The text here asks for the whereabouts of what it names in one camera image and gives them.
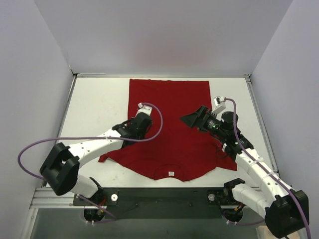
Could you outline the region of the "red t-shirt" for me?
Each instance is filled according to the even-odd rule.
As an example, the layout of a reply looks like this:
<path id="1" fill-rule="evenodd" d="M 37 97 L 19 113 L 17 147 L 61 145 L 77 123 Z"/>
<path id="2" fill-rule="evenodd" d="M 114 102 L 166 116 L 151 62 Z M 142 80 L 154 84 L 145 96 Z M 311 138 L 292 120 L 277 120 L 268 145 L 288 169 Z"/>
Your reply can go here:
<path id="1" fill-rule="evenodd" d="M 196 111 L 201 105 L 212 107 L 208 81 L 157 81 L 130 79 L 128 117 L 138 103 L 152 103 L 153 126 L 147 134 L 159 135 L 148 142 L 135 143 L 99 157 L 108 158 L 138 174 L 159 180 L 173 177 L 190 181 L 217 167 L 237 170 L 235 162 L 221 150 L 221 144 L 208 133 L 189 128 L 180 117 Z"/>

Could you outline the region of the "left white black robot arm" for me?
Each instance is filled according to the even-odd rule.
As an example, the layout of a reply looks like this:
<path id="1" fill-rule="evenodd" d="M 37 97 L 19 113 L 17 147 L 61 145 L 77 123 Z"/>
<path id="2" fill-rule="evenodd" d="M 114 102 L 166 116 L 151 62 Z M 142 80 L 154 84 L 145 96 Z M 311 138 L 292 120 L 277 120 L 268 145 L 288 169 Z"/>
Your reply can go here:
<path id="1" fill-rule="evenodd" d="M 152 125 L 149 113 L 138 111 L 134 118 L 117 124 L 98 140 L 88 140 L 77 144 L 53 146 L 39 172 L 57 196 L 72 192 L 84 196 L 91 205 L 101 202 L 103 188 L 94 178 L 79 174 L 86 163 L 103 154 L 125 148 L 144 139 Z"/>

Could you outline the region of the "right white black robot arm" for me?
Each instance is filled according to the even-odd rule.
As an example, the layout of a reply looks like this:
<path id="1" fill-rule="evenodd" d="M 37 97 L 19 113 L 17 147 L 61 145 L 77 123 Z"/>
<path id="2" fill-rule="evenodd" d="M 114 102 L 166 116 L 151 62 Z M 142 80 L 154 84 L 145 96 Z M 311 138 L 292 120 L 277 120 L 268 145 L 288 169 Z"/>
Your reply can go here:
<path id="1" fill-rule="evenodd" d="M 227 111 L 217 119 L 220 105 L 214 110 L 201 106 L 180 119 L 189 128 L 209 133 L 223 146 L 223 151 L 241 167 L 259 187 L 256 191 L 237 178 L 224 184 L 230 201 L 237 201 L 258 213 L 269 231 L 284 238 L 309 227 L 309 199 L 302 190 L 296 191 L 274 173 L 258 155 L 252 143 L 237 127 L 238 115 Z"/>

